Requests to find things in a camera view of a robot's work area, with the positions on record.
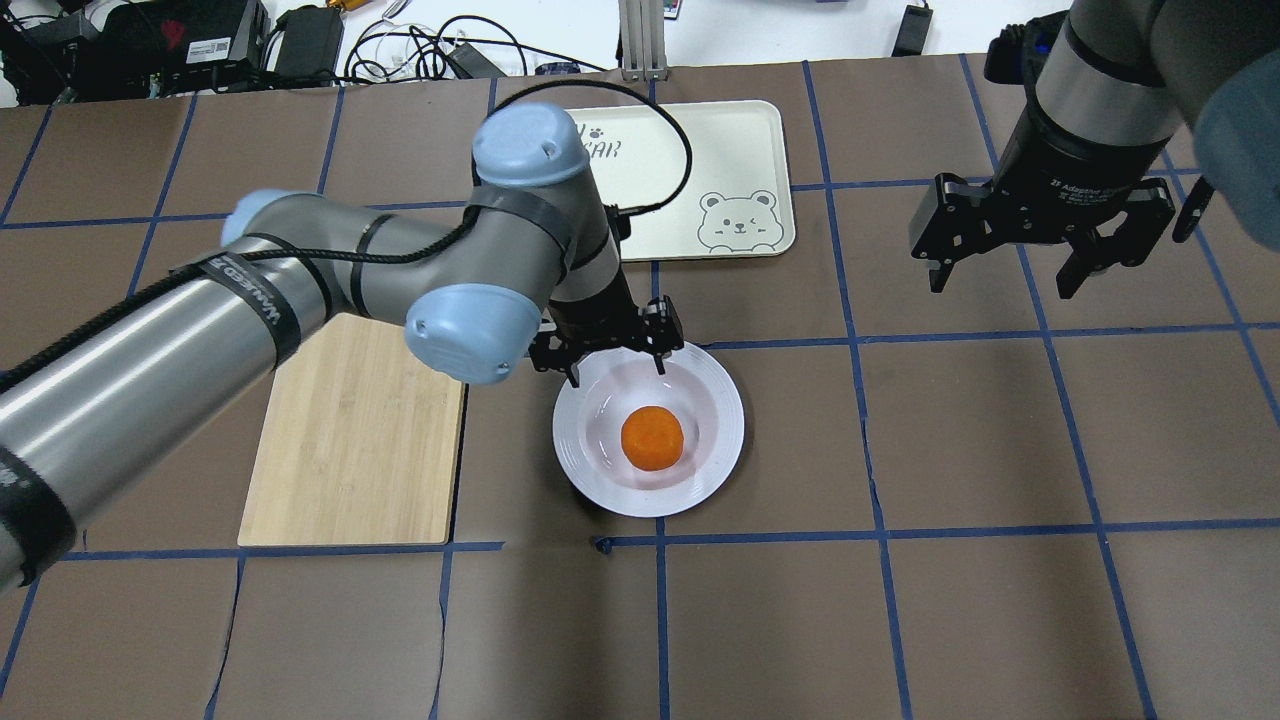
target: bear face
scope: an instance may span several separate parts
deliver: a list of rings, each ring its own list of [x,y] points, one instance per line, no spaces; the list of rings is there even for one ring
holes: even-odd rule
[[[767,190],[750,197],[724,197],[708,192],[698,202],[703,224],[698,241],[712,252],[750,252],[759,247],[772,250],[782,242],[783,229],[773,213],[778,200]]]

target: white label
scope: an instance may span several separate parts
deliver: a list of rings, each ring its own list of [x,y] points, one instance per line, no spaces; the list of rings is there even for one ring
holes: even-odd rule
[[[187,64],[225,60],[232,53],[232,38],[201,40],[187,46]]]

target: orange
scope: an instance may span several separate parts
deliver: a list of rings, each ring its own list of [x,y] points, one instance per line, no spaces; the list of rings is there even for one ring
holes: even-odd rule
[[[622,452],[641,470],[666,470],[684,451],[685,432],[666,407],[641,407],[622,423]]]

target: light blue cap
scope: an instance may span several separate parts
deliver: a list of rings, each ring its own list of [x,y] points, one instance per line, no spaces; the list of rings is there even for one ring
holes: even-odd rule
[[[503,187],[567,181],[591,164],[577,123],[548,102],[521,102],[494,113],[471,142],[476,174]]]
[[[465,383],[504,380],[538,334],[531,300],[495,284],[449,284],[417,299],[404,342],[419,360]]]
[[[244,197],[241,197],[239,202],[236,204],[236,210],[223,220],[223,238],[221,245],[227,247],[228,245],[236,242],[236,240],[244,236],[244,231],[248,229],[248,224],[253,222],[253,218],[262,211],[271,202],[282,197],[289,197],[291,195],[315,195],[314,192],[300,192],[294,190],[255,190]]]
[[[1196,159],[1253,240],[1280,250],[1280,50],[1210,96],[1196,120]]]

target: yellow object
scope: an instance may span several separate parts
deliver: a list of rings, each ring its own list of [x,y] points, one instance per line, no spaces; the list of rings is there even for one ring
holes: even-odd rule
[[[369,0],[325,0],[325,5],[330,8],[338,8],[340,10],[355,10],[356,8],[364,8],[369,4]]]
[[[622,423],[622,452],[641,470],[666,470],[685,452],[685,432],[671,410],[649,405]]]
[[[403,328],[338,315],[275,373],[239,543],[445,542],[461,419]]]

